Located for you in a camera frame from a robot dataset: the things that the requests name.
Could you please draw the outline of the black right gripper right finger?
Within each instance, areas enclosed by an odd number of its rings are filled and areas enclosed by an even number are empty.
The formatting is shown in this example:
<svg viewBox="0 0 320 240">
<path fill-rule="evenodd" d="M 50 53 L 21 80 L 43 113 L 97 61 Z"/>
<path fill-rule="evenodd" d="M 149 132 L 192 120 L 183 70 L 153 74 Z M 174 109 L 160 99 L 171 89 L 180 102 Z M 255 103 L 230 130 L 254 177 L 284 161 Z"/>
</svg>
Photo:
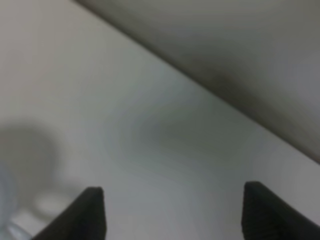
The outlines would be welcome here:
<svg viewBox="0 0 320 240">
<path fill-rule="evenodd" d="M 245 240 L 318 240 L 320 226 L 258 181 L 244 185 L 241 230 Z"/>
</svg>

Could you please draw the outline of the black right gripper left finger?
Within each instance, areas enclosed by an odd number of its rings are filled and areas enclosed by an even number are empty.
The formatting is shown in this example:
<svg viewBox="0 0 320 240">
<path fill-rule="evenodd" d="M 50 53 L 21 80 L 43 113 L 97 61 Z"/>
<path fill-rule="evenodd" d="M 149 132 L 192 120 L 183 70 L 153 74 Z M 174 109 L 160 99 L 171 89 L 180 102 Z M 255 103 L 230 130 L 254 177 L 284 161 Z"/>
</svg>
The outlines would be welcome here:
<svg viewBox="0 0 320 240">
<path fill-rule="evenodd" d="M 104 240 L 107 236 L 104 191 L 86 188 L 34 240 Z"/>
</svg>

